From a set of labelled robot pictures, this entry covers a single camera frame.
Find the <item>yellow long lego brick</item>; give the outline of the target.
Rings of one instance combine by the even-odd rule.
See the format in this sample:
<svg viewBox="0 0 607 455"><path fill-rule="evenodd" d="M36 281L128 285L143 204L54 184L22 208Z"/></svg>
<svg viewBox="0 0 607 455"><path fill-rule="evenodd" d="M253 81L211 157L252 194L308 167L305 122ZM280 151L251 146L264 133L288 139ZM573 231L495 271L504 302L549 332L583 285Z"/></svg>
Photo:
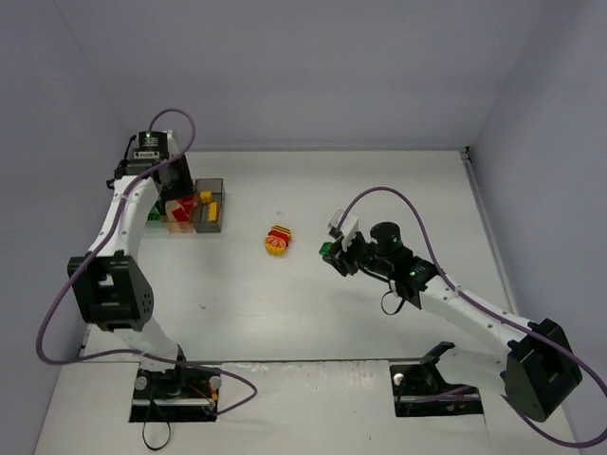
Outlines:
<svg viewBox="0 0 607 455"><path fill-rule="evenodd" d="M209 223L217 223L219 219L220 206L216 201L212 201L207 205L207 221Z"/></svg>

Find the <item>yellow striped curved lego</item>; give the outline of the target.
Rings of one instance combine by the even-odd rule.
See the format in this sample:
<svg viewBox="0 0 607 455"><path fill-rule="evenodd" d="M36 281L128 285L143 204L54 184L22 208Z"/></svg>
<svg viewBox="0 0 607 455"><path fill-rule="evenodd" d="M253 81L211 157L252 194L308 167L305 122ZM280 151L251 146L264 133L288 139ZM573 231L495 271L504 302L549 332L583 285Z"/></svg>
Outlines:
<svg viewBox="0 0 607 455"><path fill-rule="evenodd" d="M287 227L282 227L279 225L274 225L271 230L270 230L270 234L271 235L276 235L276 236L280 236L280 237L284 237L286 238L288 241L291 240L292 238L292 232L289 228Z"/></svg>

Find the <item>yellow butterfly print lego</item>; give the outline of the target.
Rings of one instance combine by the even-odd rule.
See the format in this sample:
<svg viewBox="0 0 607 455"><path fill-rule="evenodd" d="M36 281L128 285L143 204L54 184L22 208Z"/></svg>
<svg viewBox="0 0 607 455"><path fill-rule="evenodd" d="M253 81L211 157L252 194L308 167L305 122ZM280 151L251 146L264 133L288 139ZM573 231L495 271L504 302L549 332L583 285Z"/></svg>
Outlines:
<svg viewBox="0 0 607 455"><path fill-rule="evenodd" d="M288 242L281 238L276 237L274 235L268 235L265 238L265 249L266 252L275 257L283 256L286 253L288 248Z"/></svg>

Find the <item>green number two lego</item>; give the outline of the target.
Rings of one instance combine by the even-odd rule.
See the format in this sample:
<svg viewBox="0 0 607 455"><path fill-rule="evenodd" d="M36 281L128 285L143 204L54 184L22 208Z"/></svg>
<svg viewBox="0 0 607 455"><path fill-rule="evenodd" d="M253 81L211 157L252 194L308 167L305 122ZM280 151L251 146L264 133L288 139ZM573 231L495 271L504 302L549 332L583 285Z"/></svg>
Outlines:
<svg viewBox="0 0 607 455"><path fill-rule="evenodd" d="M327 256L330 253L332 245L331 242L324 242L319 250L319 254L321 256Z"/></svg>

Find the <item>red long lego brick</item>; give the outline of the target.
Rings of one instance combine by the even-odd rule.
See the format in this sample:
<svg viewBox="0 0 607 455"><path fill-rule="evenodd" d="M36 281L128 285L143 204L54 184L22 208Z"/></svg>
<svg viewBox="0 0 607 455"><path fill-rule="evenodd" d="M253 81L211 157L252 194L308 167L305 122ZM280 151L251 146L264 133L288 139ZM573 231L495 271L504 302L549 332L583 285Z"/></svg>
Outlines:
<svg viewBox="0 0 607 455"><path fill-rule="evenodd" d="M190 221L192 211L198 203L197 196L190 195L165 202L165 213L170 222L185 223Z"/></svg>

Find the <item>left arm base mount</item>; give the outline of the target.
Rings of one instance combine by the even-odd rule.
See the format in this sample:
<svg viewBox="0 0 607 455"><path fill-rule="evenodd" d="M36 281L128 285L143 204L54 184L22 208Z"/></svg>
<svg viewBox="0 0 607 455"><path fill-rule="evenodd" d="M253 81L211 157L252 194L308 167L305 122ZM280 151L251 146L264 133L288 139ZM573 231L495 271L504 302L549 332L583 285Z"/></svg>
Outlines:
<svg viewBox="0 0 607 455"><path fill-rule="evenodd" d="M175 367L164 373L138 369L129 422L215 422L221 385L218 368Z"/></svg>

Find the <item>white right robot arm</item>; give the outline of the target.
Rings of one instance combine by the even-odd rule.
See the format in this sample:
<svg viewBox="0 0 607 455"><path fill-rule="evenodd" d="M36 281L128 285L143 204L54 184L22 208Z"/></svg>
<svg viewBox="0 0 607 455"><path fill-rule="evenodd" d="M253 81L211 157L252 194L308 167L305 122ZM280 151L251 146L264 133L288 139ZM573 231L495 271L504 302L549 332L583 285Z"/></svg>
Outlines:
<svg viewBox="0 0 607 455"><path fill-rule="evenodd" d="M322 246L322 259L343 277L361 272L384 282L401 303L446 320L489 349L489 355L476 355L445 342L454 363L444 367L445 376L464 382L464 361L469 359L469 384L503 393L516 411L535 422L546 421L581 382L579 366L567 357L569 340L557 322L534 322L485 301L470 303L436 265L403 245L397 224L374 225L366 240L357 217L345 222L333 218L328 233L332 239Z"/></svg>

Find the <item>yellow small lego brick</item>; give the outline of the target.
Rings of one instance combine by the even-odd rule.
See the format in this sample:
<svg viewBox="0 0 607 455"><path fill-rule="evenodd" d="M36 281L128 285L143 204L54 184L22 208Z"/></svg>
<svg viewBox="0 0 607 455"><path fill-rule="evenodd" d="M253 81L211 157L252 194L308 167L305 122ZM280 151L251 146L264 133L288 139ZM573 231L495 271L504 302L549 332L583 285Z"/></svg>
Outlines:
<svg viewBox="0 0 607 455"><path fill-rule="evenodd" d="M202 191L199 193L199 197L203 204L209 204L213 201L211 191Z"/></svg>

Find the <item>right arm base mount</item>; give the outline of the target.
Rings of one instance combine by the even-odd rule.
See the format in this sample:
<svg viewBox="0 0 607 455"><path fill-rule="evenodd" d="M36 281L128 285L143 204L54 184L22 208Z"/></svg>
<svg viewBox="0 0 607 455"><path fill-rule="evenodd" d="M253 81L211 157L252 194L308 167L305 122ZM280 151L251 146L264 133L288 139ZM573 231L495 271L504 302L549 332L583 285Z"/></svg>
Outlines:
<svg viewBox="0 0 607 455"><path fill-rule="evenodd" d="M472 386L447 382L437 368L455 345L442 341L417 363L389 366L394 411L397 418L483 415L480 394Z"/></svg>

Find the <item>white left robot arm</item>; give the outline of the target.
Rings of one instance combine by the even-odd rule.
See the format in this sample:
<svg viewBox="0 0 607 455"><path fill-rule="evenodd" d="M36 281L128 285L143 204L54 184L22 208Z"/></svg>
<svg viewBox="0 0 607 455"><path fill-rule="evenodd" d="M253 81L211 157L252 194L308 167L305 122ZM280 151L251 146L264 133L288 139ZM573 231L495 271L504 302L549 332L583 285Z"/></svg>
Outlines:
<svg viewBox="0 0 607 455"><path fill-rule="evenodd" d="M153 316L155 296L138 265L148 214L162 195L193 193L187 160L175 133L143 131L107 183L113 196L101 232L82 257L67 265L83 320L121 340L138 357L149 396L176 398L186 386L179 367L185 355Z"/></svg>

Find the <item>red curved lego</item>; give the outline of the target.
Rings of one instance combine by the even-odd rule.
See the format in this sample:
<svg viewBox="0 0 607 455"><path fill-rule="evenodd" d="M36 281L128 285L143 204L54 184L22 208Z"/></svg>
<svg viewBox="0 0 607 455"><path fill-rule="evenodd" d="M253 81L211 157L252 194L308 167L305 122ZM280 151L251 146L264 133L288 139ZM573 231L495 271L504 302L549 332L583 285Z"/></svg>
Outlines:
<svg viewBox="0 0 607 455"><path fill-rule="evenodd" d="M287 247L290 241L284 237L271 235L269 232L267 234L267 242L276 247Z"/></svg>

